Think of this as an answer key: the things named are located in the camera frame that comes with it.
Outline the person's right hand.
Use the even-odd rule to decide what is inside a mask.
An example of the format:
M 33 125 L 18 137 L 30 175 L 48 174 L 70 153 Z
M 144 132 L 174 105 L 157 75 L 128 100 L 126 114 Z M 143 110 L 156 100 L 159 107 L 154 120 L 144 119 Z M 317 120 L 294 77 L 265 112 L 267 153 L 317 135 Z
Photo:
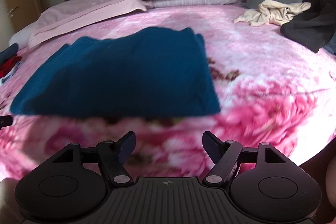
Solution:
M 336 158 L 334 157 L 326 170 L 326 192 L 330 204 L 336 208 Z

